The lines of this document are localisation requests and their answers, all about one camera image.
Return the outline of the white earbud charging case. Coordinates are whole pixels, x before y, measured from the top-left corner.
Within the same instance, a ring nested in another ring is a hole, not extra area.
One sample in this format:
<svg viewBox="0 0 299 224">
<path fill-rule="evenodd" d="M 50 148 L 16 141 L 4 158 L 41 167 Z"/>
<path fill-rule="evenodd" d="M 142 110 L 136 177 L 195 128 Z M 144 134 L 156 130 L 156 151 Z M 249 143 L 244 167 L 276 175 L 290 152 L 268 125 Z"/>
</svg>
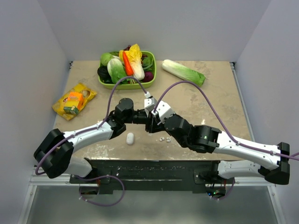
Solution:
<svg viewBox="0 0 299 224">
<path fill-rule="evenodd" d="M 128 133 L 127 136 L 126 136 L 126 144 L 127 145 L 133 145 L 134 138 L 135 138 L 135 135 L 133 133 Z"/>
</svg>

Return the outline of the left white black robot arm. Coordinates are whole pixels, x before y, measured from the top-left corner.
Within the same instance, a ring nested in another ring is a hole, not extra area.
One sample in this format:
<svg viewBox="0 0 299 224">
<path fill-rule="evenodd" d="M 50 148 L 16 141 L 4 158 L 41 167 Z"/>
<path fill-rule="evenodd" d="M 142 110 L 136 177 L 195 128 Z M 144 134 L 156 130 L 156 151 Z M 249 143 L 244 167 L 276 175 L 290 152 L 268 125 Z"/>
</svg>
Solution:
<svg viewBox="0 0 299 224">
<path fill-rule="evenodd" d="M 133 100 L 123 98 L 103 121 L 95 125 L 70 132 L 53 129 L 34 153 L 38 162 L 36 175 L 41 175 L 39 169 L 42 168 L 42 173 L 50 179 L 62 174 L 81 178 L 88 176 L 93 170 L 88 159 L 80 159 L 73 154 L 96 142 L 121 135 L 126 130 L 126 124 L 146 124 L 156 103 L 156 99 L 150 97 L 145 99 L 144 109 L 134 110 Z"/>
</svg>

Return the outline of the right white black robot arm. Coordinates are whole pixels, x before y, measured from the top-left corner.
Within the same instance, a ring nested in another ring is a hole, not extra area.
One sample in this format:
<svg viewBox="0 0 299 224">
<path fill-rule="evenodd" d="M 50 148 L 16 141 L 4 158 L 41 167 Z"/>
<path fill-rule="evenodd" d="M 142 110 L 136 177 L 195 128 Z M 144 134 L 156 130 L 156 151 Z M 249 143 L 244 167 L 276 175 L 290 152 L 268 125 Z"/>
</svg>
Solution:
<svg viewBox="0 0 299 224">
<path fill-rule="evenodd" d="M 263 177 L 266 181 L 287 185 L 290 179 L 290 145 L 263 145 L 249 140 L 241 143 L 240 138 L 229 136 L 218 128 L 200 125 L 193 126 L 177 114 L 154 120 L 162 126 L 183 148 L 197 153 L 226 154 L 240 158 L 240 161 L 218 164 L 217 175 L 223 179 L 237 176 Z"/>
</svg>

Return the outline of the purple beet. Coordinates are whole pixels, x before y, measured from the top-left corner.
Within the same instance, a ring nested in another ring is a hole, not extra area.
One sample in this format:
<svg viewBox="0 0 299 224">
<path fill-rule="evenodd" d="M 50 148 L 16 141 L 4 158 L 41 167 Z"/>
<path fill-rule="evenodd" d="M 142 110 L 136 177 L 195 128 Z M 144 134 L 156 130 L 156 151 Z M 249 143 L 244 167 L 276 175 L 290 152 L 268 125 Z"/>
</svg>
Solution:
<svg viewBox="0 0 299 224">
<path fill-rule="evenodd" d="M 150 82 L 153 80 L 154 75 L 151 71 L 145 71 L 144 72 L 144 79 L 142 80 L 144 83 Z"/>
</svg>

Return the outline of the orange toy carrot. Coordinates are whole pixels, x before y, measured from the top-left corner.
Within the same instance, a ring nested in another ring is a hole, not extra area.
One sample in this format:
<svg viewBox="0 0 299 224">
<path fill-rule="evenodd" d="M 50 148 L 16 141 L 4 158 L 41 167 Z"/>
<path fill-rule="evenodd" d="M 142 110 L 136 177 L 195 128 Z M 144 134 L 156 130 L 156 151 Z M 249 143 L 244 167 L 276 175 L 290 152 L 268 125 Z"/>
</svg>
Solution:
<svg viewBox="0 0 299 224">
<path fill-rule="evenodd" d="M 122 53 L 122 58 L 123 58 L 123 61 L 124 61 L 124 66 L 125 66 L 125 72 L 128 76 L 133 76 L 134 75 L 134 71 L 130 65 L 130 62 L 128 60 L 128 57 L 126 55 L 126 52 L 123 51 Z"/>
</svg>

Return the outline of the green plastic vegetable tray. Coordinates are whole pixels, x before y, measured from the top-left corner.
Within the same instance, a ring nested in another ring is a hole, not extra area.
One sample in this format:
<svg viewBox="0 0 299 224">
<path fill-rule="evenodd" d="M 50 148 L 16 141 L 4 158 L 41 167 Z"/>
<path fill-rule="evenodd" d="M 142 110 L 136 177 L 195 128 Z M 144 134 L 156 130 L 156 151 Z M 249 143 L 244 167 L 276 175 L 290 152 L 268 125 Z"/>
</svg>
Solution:
<svg viewBox="0 0 299 224">
<path fill-rule="evenodd" d="M 144 55 L 146 55 L 147 57 L 153 57 L 154 59 L 154 64 L 153 64 L 153 69 L 152 69 L 152 73 L 154 75 L 154 78 L 153 80 L 151 80 L 150 82 L 147 82 L 147 83 L 144 83 L 142 80 L 140 81 L 141 84 L 143 85 L 144 88 L 149 88 L 153 85 L 155 79 L 156 79 L 156 76 L 157 76 L 157 65 L 156 65 L 156 59 L 155 59 L 155 56 L 149 52 L 149 51 L 142 51 L 142 53 Z M 103 85 L 106 89 L 113 89 L 114 87 L 114 83 L 112 82 L 111 79 L 108 79 L 108 80 L 103 80 L 101 79 L 100 77 L 98 77 L 98 80 L 99 80 L 99 83 L 101 85 Z M 135 89 L 141 89 L 140 85 L 138 83 L 126 83 L 126 84 L 119 84 L 117 87 L 116 87 L 117 90 L 135 90 Z"/>
</svg>

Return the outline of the green white bok choy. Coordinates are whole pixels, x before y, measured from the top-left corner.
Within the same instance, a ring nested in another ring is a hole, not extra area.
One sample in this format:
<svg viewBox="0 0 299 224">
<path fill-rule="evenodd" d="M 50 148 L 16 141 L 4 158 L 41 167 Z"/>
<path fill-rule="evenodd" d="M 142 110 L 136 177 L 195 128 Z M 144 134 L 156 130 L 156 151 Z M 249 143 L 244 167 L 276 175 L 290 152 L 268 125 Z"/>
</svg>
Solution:
<svg viewBox="0 0 299 224">
<path fill-rule="evenodd" d="M 107 70 L 114 84 L 116 84 L 120 79 L 127 76 L 124 66 L 117 58 L 113 58 L 108 62 Z"/>
</svg>

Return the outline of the napa cabbage on table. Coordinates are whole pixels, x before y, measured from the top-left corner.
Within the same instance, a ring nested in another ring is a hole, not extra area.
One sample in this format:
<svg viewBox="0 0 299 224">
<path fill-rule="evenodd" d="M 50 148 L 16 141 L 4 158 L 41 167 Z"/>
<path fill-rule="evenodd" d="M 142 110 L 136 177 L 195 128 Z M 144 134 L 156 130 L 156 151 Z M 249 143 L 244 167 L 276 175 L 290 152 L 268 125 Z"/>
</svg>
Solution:
<svg viewBox="0 0 299 224">
<path fill-rule="evenodd" d="M 162 61 L 162 68 L 174 76 L 185 81 L 193 82 L 198 86 L 202 86 L 206 79 L 202 73 L 169 59 Z"/>
</svg>

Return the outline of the dark green spinach leaves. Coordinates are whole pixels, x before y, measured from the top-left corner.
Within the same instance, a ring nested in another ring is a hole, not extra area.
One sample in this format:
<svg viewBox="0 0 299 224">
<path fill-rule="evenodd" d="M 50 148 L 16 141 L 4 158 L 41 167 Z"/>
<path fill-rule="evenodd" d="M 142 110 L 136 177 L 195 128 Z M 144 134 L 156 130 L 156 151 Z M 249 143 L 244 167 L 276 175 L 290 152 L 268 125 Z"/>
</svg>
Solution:
<svg viewBox="0 0 299 224">
<path fill-rule="evenodd" d="M 144 71 L 152 71 L 154 64 L 153 57 L 145 57 L 142 59 L 142 68 Z"/>
</svg>

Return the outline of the dark black vegetable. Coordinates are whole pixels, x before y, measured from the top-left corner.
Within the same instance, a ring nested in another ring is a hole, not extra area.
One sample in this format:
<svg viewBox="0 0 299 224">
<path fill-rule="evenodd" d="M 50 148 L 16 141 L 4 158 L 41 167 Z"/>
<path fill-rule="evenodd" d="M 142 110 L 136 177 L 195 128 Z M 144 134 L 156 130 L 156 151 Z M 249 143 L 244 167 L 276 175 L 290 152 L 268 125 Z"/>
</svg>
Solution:
<svg viewBox="0 0 299 224">
<path fill-rule="evenodd" d="M 100 66 L 97 70 L 97 73 L 98 76 L 103 80 L 111 79 L 106 66 Z"/>
</svg>

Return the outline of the yellow leaf cabbage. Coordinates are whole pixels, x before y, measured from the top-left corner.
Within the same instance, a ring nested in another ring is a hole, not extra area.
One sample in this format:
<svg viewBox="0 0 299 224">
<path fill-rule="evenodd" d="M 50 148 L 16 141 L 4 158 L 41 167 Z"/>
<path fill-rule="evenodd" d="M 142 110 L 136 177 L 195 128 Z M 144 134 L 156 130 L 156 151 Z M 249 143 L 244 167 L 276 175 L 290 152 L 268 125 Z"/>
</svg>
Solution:
<svg viewBox="0 0 299 224">
<path fill-rule="evenodd" d="M 129 50 L 120 50 L 119 58 L 122 62 L 124 62 L 122 58 L 123 51 L 126 52 L 130 65 L 134 71 L 133 77 L 135 77 L 137 80 L 143 80 L 144 70 L 142 68 L 142 52 L 139 45 L 134 44 L 129 48 Z"/>
</svg>

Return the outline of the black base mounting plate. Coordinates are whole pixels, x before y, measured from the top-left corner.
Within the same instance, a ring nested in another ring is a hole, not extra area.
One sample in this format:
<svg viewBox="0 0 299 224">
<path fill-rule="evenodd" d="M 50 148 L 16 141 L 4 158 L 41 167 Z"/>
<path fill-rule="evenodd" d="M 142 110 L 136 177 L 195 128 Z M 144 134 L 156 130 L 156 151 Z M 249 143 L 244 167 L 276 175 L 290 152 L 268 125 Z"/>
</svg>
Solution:
<svg viewBox="0 0 299 224">
<path fill-rule="evenodd" d="M 127 191 L 191 191 L 212 193 L 233 179 L 224 180 L 218 176 L 218 161 L 150 161 L 150 160 L 90 160 L 91 173 L 84 180 L 75 175 L 72 184 L 99 184 L 100 194 L 112 194 L 115 190 Z"/>
</svg>

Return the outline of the orange green small box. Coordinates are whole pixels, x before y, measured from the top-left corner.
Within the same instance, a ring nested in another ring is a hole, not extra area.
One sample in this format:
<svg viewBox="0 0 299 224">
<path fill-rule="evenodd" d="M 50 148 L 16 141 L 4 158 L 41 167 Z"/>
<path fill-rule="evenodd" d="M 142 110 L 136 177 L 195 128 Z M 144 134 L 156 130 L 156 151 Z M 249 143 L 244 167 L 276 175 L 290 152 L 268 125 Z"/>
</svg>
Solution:
<svg viewBox="0 0 299 224">
<path fill-rule="evenodd" d="M 70 92 L 64 104 L 64 112 L 67 114 L 79 114 L 84 98 L 80 92 Z"/>
</svg>

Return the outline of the round green vegetable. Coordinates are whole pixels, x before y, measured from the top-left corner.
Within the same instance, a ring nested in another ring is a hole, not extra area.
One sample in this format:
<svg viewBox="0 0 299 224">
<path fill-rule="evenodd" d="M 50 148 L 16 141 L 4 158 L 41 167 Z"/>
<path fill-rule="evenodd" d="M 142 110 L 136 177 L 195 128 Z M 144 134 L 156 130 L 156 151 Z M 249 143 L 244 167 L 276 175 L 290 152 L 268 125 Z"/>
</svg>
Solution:
<svg viewBox="0 0 299 224">
<path fill-rule="evenodd" d="M 103 65 L 103 66 L 106 66 L 108 65 L 109 61 L 114 59 L 114 56 L 110 53 L 103 53 L 100 57 L 100 63 Z"/>
</svg>

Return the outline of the aluminium front rail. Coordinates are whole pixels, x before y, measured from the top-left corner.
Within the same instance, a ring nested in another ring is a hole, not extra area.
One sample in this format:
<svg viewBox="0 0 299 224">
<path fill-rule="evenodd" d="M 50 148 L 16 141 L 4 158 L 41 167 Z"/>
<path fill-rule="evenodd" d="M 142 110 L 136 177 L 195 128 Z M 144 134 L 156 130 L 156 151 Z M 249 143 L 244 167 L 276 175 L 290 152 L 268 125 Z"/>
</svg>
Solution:
<svg viewBox="0 0 299 224">
<path fill-rule="evenodd" d="M 62 174 L 59 177 L 50 179 L 47 175 L 35 175 L 31 176 L 29 181 L 30 185 L 35 186 L 90 186 L 97 187 L 93 183 L 70 183 L 71 176 L 68 174 Z"/>
</svg>

